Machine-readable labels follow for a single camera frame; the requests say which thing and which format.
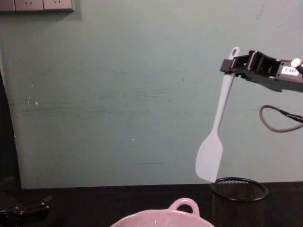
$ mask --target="label sticker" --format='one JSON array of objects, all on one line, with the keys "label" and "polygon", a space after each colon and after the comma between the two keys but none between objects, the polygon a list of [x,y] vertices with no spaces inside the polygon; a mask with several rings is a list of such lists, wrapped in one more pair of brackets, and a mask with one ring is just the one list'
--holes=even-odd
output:
[{"label": "label sticker", "polygon": [[283,66],[281,74],[286,74],[286,75],[292,75],[292,76],[298,76],[299,72],[293,67],[289,66]]}]

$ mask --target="black cable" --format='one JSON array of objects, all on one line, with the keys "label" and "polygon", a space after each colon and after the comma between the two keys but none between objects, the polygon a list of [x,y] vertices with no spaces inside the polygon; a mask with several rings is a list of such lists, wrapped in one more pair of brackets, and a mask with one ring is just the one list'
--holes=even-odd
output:
[{"label": "black cable", "polygon": [[[299,125],[296,125],[294,127],[291,127],[291,128],[288,128],[288,129],[276,129],[272,126],[270,126],[264,119],[264,116],[263,116],[263,110],[265,108],[269,108],[269,109],[274,109],[274,110],[277,110],[279,111],[281,114],[283,114],[284,116],[286,117],[289,117],[291,119],[293,119],[294,121],[297,121],[297,122],[301,122],[301,124]],[[289,131],[294,131],[294,130],[297,130],[299,128],[302,128],[303,127],[303,117],[302,116],[299,116],[299,115],[295,115],[295,114],[290,114],[284,110],[281,110],[275,106],[272,106],[272,105],[264,105],[260,108],[260,111],[259,111],[259,116],[260,116],[260,119],[261,121],[263,122],[263,124],[268,128],[270,129],[271,131],[274,131],[274,132],[289,132]]]}]

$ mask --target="mesh pencil holder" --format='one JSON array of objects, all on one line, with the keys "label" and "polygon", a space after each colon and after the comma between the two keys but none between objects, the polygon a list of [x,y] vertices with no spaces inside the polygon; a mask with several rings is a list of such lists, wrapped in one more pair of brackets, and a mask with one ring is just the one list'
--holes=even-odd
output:
[{"label": "mesh pencil holder", "polygon": [[210,184],[215,227],[263,227],[268,189],[253,180],[221,178]]}]

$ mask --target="black table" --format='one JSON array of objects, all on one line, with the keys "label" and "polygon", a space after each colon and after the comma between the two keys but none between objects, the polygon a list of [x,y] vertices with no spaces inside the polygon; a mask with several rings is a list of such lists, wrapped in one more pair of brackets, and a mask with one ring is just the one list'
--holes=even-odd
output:
[{"label": "black table", "polygon": [[[265,183],[267,227],[303,227],[303,182]],[[212,194],[207,184],[30,189],[10,193],[29,204],[51,195],[45,221],[29,227],[109,227],[141,210],[166,209],[176,199],[192,198],[202,218],[212,220]]]}]

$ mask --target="spatula head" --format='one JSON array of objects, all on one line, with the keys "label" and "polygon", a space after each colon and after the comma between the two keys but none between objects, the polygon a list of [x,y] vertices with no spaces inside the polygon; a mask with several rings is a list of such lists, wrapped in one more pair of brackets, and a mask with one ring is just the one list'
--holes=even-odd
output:
[{"label": "spatula head", "polygon": [[207,181],[215,182],[223,153],[223,146],[216,132],[211,132],[203,141],[196,159],[197,175]]}]

